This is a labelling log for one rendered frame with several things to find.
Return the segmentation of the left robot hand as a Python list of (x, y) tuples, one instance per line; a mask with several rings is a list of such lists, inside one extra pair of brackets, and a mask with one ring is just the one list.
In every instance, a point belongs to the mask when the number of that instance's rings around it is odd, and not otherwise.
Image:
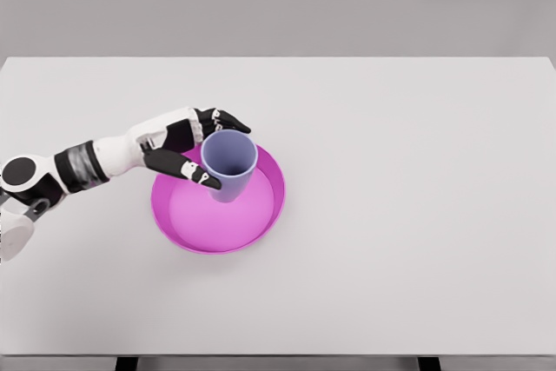
[(251, 132), (226, 110), (183, 107), (133, 126), (128, 135), (138, 146), (139, 162), (147, 169), (219, 190), (221, 181), (185, 154), (215, 132), (227, 129)]

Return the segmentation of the lavender plastic cup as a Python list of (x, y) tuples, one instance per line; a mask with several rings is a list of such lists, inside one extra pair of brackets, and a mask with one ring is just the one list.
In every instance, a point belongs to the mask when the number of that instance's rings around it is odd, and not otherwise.
[(223, 129), (202, 143), (201, 160), (202, 166), (222, 185), (210, 191), (212, 197), (228, 203), (248, 186), (258, 161), (258, 148), (249, 135)]

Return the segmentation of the pink round plate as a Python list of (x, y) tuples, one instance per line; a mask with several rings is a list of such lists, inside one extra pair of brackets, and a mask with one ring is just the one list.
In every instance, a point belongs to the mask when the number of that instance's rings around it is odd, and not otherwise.
[(172, 176), (158, 175), (151, 191), (157, 227), (173, 244), (206, 255), (246, 248), (274, 227), (286, 201), (279, 163), (258, 148), (254, 174), (232, 202), (218, 202), (207, 188)]

